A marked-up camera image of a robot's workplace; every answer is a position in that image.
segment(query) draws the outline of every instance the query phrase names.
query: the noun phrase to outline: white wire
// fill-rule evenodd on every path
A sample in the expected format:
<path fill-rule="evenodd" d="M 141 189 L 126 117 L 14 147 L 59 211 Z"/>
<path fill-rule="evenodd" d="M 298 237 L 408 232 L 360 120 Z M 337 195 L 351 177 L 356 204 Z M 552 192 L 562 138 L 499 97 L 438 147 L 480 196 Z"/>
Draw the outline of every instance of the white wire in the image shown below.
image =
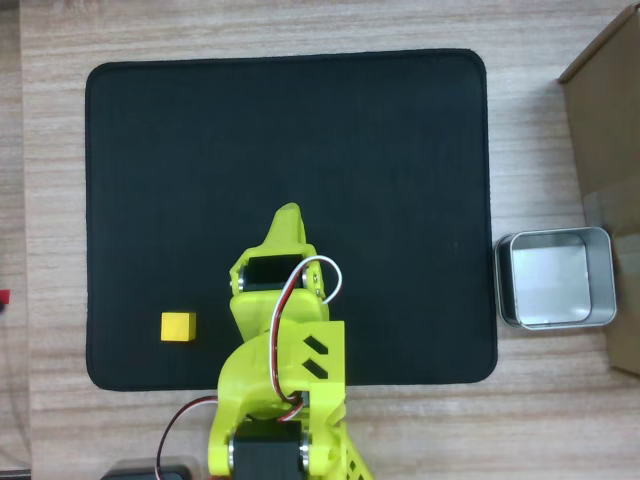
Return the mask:
<path fill-rule="evenodd" d="M 300 405 L 298 405 L 295 408 L 295 410 L 293 410 L 292 412 L 288 413 L 287 415 L 284 415 L 284 416 L 280 417 L 278 419 L 278 421 L 280 421 L 280 422 L 290 422 L 293 417 L 295 417 L 298 413 L 300 413 L 302 411 L 303 407 L 304 407 L 304 403 L 300 403 Z"/>
<path fill-rule="evenodd" d="M 282 289 L 282 292 L 280 292 L 280 296 L 278 297 L 278 301 L 276 302 L 274 308 L 273 308 L 273 313 L 271 314 L 271 326 L 269 327 L 269 379 L 271 380 L 271 387 L 273 388 L 273 391 L 276 392 L 276 394 L 278 393 L 278 390 L 276 389 L 276 385 L 273 381 L 273 355 L 272 355 L 272 349 L 274 348 L 274 345 L 276 345 L 276 342 L 273 337 L 274 337 L 274 326 L 276 323 L 276 313 L 278 311 L 278 307 L 280 306 L 280 303 L 282 302 L 283 298 L 284 298 L 284 294 L 287 290 L 289 290 L 289 287 L 291 286 L 291 283 L 293 281 L 295 281 L 295 279 L 298 277 L 298 274 L 300 273 L 300 270 L 302 270 L 304 268 L 304 266 L 307 263 L 310 262 L 314 262 L 314 261 L 320 261 L 320 262 L 326 262 L 329 265 L 331 265 L 333 267 L 333 269 L 336 271 L 336 275 L 338 276 L 338 283 L 336 283 L 336 288 L 333 289 L 333 292 L 331 292 L 331 295 L 329 295 L 322 303 L 323 304 L 327 304 L 329 303 L 331 300 L 333 300 L 335 298 L 335 296 L 340 292 L 340 289 L 342 288 L 342 272 L 340 271 L 340 267 L 338 267 L 338 264 L 336 262 L 334 262 L 332 259 L 330 259 L 329 257 L 326 257 L 324 255 L 313 255 L 311 257 L 307 257 L 304 260 L 302 260 L 297 266 L 296 268 L 293 269 L 293 272 L 291 272 L 291 275 L 289 275 L 289 279 L 287 280 L 287 283 L 284 284 L 284 288 Z M 291 396 L 291 397 L 287 397 L 289 400 L 294 400 L 295 396 Z"/>
<path fill-rule="evenodd" d="M 210 403 L 218 403 L 218 400 L 217 400 L 217 399 L 216 399 L 216 400 L 211 399 L 211 400 L 203 400 L 203 401 L 201 401 L 201 402 L 194 403 L 194 404 L 193 404 L 193 405 L 191 405 L 190 407 L 185 408 L 185 409 L 184 409 L 184 411 L 183 411 L 182 413 L 180 413 L 180 415 L 178 415 L 178 416 L 175 418 L 175 421 L 177 421 L 177 420 L 178 420 L 178 418 L 180 418 L 182 415 L 184 415 L 185 413 L 187 413 L 189 410 L 191 410 L 191 409 L 193 409 L 193 408 L 196 408 L 196 407 L 199 407 L 200 405 L 207 405 L 207 404 L 210 404 Z M 168 435 L 168 434 L 169 434 L 169 430 L 167 430 L 167 434 L 163 437 L 163 440 L 166 440 L 166 439 L 167 439 L 167 435 Z M 155 474 L 156 474 L 156 480 L 163 480 L 163 479 L 162 479 L 162 477 L 160 476 L 160 464 L 159 464 L 159 463 L 156 463 L 156 465 L 155 465 L 155 467 L 154 467 L 154 471 L 155 471 Z"/>

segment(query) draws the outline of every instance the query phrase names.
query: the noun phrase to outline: yellow robotic arm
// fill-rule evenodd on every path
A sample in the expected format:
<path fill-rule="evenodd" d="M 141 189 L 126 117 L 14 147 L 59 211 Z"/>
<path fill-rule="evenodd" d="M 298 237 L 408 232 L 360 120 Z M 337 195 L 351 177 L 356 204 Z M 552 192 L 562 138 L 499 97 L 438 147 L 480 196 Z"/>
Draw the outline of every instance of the yellow robotic arm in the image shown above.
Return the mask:
<path fill-rule="evenodd" d="M 280 385 L 302 392 L 304 407 L 276 419 L 291 404 L 270 383 L 269 326 L 281 289 L 297 264 L 316 255 L 306 243 L 300 209 L 276 212 L 262 245 L 231 269 L 231 311 L 241 345 L 218 380 L 218 411 L 209 437 L 209 471 L 245 479 L 372 480 L 346 430 L 344 323 L 329 321 L 317 261 L 310 262 L 282 312 L 278 336 Z"/>

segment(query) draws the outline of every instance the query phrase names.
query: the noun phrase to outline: black object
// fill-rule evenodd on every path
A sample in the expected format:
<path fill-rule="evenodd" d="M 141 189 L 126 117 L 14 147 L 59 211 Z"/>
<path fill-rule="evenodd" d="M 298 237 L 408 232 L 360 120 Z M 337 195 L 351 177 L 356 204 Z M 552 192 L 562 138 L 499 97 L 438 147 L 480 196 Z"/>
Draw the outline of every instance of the black object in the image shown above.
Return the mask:
<path fill-rule="evenodd" d="M 107 473 L 102 480 L 156 480 L 153 468 L 119 469 Z M 187 467 L 162 467 L 162 480 L 191 480 Z"/>
<path fill-rule="evenodd" d="M 331 316 L 346 322 L 350 385 L 493 370 L 486 83 L 473 52 L 105 64 L 86 109 L 98 386 L 215 387 L 241 343 L 229 269 L 288 202 L 342 267 Z M 196 340 L 160 342 L 163 311 L 196 312 Z"/>
<path fill-rule="evenodd" d="M 231 441 L 233 480 L 304 480 L 300 422 L 242 422 Z"/>
<path fill-rule="evenodd" d="M 281 290 L 302 259 L 302 255 L 250 258 L 242 269 L 243 291 Z M 300 287 L 302 276 L 299 276 L 296 282 L 296 288 Z"/>

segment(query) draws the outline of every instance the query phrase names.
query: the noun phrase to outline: red object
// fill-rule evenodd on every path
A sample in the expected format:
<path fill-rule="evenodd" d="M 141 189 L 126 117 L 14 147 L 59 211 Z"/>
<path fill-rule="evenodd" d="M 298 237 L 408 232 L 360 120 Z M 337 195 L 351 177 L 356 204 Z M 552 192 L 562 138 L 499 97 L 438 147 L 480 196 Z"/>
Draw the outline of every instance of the red object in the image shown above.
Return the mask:
<path fill-rule="evenodd" d="M 3 305 L 9 305 L 10 296 L 11 290 L 0 290 L 0 303 Z"/>

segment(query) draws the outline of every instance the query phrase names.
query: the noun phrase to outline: wooden table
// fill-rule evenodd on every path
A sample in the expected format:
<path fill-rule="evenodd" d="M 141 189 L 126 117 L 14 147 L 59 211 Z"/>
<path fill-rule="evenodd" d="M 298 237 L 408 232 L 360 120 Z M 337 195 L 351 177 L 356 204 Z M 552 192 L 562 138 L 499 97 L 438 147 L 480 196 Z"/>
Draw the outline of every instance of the wooden table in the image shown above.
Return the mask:
<path fill-rule="evenodd" d="M 629 0 L 25 1 L 24 95 L 31 444 L 36 479 L 99 478 L 149 459 L 202 392 L 116 393 L 85 368 L 84 87 L 121 60 L 472 48 L 487 67 L 494 239 L 584 223 L 555 78 Z M 600 330 L 499 322 L 498 366 L 474 385 L 350 388 L 351 434 L 378 479 L 631 479 L 640 389 Z M 167 452 L 205 478 L 213 415 Z"/>

